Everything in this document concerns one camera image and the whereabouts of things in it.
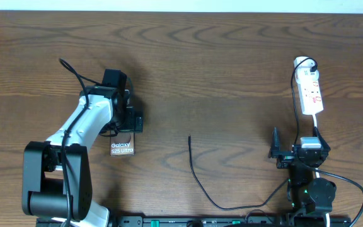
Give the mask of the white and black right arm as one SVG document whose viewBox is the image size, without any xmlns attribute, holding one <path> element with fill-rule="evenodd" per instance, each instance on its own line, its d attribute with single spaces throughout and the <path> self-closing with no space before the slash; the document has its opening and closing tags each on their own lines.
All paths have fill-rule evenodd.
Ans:
<svg viewBox="0 0 363 227">
<path fill-rule="evenodd" d="M 300 144 L 294 144 L 290 151 L 280 149 L 277 129 L 273 130 L 269 158 L 276 159 L 278 169 L 289 172 L 287 197 L 293 203 L 292 212 L 286 214 L 289 225 L 295 226 L 300 220 L 320 222 L 329 226 L 326 215 L 332 212 L 337 186 L 332 181 L 314 176 L 314 171 L 328 157 L 330 147 L 322 138 L 317 127 L 311 137 L 302 137 Z"/>
</svg>

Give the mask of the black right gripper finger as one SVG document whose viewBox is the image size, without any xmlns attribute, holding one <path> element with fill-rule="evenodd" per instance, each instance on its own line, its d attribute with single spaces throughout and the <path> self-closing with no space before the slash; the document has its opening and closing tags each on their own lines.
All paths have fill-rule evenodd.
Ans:
<svg viewBox="0 0 363 227">
<path fill-rule="evenodd" d="M 317 137 L 320 141 L 321 144 L 321 148 L 325 151 L 330 151 L 330 147 L 327 144 L 327 142 L 323 139 L 323 137 L 321 136 L 318 128 L 316 126 L 313 127 L 313 136 Z"/>
<path fill-rule="evenodd" d="M 272 132 L 272 141 L 268 152 L 268 158 L 276 158 L 280 154 L 280 141 L 278 130 L 275 127 Z"/>
</svg>

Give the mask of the Galaxy S25 Ultra smartphone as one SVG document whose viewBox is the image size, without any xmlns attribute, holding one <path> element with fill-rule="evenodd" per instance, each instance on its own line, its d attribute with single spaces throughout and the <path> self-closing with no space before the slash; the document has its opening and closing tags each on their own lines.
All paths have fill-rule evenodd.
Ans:
<svg viewBox="0 0 363 227">
<path fill-rule="evenodd" d="M 134 133 L 119 133 L 110 138 L 110 156 L 135 155 Z"/>
</svg>

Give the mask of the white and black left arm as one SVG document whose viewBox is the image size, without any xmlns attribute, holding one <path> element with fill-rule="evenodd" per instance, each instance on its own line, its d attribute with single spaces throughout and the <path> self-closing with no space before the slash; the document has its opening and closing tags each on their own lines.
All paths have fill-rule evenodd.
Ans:
<svg viewBox="0 0 363 227">
<path fill-rule="evenodd" d="M 116 226 L 109 208 L 93 200 L 88 153 L 99 135 L 142 131 L 130 105 L 132 90 L 88 86 L 63 126 L 23 153 L 22 210 L 36 226 Z"/>
</svg>

